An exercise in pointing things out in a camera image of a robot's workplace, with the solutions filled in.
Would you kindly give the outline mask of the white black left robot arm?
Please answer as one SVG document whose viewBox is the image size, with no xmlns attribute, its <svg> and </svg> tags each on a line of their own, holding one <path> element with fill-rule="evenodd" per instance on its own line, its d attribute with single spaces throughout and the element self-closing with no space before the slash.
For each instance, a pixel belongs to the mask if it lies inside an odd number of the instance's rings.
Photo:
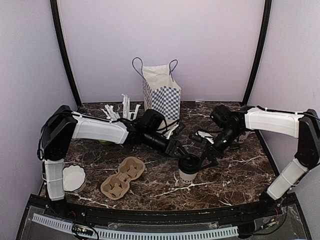
<svg viewBox="0 0 320 240">
<path fill-rule="evenodd" d="M 63 163 L 74 139 L 100 140 L 118 145 L 144 144 L 166 157 L 188 158 L 190 154 L 178 140 L 166 138 L 159 132 L 164 121 L 165 117 L 154 109 L 146 110 L 135 120 L 107 120 L 72 111 L 67 105 L 60 106 L 42 126 L 37 146 L 46 195 L 53 201 L 51 210 L 60 218 L 67 218 L 71 213 L 70 206 L 63 201 Z"/>
</svg>

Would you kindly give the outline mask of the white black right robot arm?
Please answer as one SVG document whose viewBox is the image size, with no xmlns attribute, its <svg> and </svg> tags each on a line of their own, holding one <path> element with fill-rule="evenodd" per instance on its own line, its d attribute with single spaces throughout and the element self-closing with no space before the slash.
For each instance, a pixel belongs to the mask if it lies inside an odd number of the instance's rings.
<svg viewBox="0 0 320 240">
<path fill-rule="evenodd" d="M 216 166 L 217 160 L 224 157 L 224 151 L 245 132 L 268 131 L 298 140 L 292 161 L 260 195 L 261 201 L 255 205 L 255 213 L 260 217 L 273 211 L 274 201 L 320 164 L 320 119 L 313 109 L 290 112 L 244 105 L 230 110 L 221 104 L 214 108 L 210 117 L 222 129 L 213 140 L 207 141 L 200 157 L 210 161 L 211 166 Z"/>
</svg>

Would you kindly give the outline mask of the white paper coffee cup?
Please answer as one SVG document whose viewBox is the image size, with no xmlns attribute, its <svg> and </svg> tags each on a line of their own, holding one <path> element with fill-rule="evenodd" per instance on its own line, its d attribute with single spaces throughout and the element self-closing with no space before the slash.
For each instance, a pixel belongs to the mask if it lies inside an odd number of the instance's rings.
<svg viewBox="0 0 320 240">
<path fill-rule="evenodd" d="M 198 174 L 197 172 L 185 173 L 184 171 L 179 169 L 179 179 L 182 184 L 192 184 L 193 180 L 196 178 L 197 174 Z"/>
</svg>

